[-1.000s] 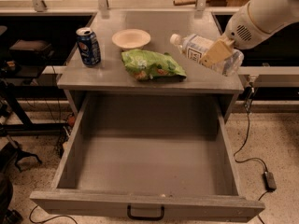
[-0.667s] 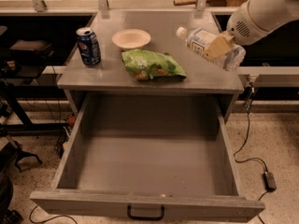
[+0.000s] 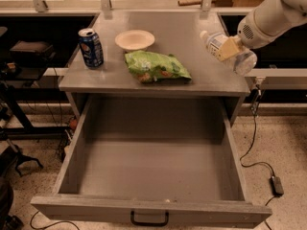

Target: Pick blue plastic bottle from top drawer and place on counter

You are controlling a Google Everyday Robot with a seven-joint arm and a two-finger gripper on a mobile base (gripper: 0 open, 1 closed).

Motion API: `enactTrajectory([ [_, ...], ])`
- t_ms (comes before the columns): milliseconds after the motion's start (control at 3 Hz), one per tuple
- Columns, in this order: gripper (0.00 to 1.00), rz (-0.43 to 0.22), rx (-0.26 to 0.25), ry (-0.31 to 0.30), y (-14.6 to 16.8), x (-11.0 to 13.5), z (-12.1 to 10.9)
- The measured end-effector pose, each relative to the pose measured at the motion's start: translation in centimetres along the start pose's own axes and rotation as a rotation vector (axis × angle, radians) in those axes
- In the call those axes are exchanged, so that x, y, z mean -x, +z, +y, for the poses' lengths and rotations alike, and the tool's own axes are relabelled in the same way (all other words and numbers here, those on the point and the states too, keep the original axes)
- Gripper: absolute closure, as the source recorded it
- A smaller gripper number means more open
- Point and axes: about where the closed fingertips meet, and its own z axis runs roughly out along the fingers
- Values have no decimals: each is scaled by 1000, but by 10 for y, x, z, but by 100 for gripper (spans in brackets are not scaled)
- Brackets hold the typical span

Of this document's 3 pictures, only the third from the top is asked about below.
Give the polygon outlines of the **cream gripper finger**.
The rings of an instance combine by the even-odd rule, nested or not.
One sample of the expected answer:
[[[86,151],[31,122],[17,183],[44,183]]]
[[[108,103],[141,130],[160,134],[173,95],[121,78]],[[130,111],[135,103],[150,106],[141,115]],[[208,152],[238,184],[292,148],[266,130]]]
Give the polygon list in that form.
[[[243,51],[242,40],[238,35],[227,37],[219,47],[217,59],[225,61]]]

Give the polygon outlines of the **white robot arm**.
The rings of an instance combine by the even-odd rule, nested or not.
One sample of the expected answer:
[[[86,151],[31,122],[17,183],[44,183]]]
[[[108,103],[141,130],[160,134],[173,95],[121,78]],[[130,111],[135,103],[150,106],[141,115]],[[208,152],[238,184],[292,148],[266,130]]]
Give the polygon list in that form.
[[[237,34],[219,48],[217,59],[225,61],[245,48],[262,48],[306,23],[307,0],[265,0],[239,23]]]

